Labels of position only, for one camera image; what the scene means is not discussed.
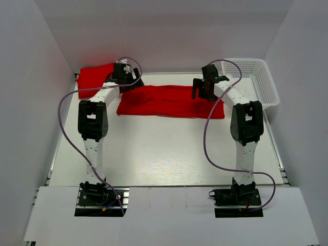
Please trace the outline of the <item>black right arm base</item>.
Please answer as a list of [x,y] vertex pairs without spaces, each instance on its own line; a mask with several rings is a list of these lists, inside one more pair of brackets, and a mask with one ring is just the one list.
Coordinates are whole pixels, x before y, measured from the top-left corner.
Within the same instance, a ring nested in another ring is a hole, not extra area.
[[213,189],[209,197],[214,200],[216,218],[259,218],[263,217],[260,194],[255,182],[238,185],[233,180],[229,189]]

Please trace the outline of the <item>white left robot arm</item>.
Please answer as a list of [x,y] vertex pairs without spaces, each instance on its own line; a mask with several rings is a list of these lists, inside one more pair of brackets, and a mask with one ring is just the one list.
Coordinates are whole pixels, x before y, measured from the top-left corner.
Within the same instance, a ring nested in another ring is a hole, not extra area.
[[101,89],[78,105],[77,129],[86,152],[86,181],[102,183],[106,180],[103,169],[103,142],[109,130],[107,106],[120,94],[142,87],[140,70],[126,58],[114,63],[113,72],[105,78]]

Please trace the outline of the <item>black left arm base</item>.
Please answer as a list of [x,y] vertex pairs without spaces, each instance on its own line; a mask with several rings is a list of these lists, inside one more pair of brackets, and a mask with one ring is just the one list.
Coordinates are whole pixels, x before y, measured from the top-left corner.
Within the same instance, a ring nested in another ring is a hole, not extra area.
[[113,191],[103,183],[81,182],[75,217],[123,217],[128,208],[129,189]]

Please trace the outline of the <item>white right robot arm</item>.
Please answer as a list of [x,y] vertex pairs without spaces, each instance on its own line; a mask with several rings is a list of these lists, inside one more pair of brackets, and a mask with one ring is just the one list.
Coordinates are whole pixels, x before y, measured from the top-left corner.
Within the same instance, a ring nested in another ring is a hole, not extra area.
[[220,76],[214,64],[201,68],[203,78],[193,79],[192,99],[224,102],[232,110],[230,134],[236,144],[236,168],[233,186],[242,190],[255,189],[254,158],[257,144],[264,133],[262,104],[241,95],[229,78]]

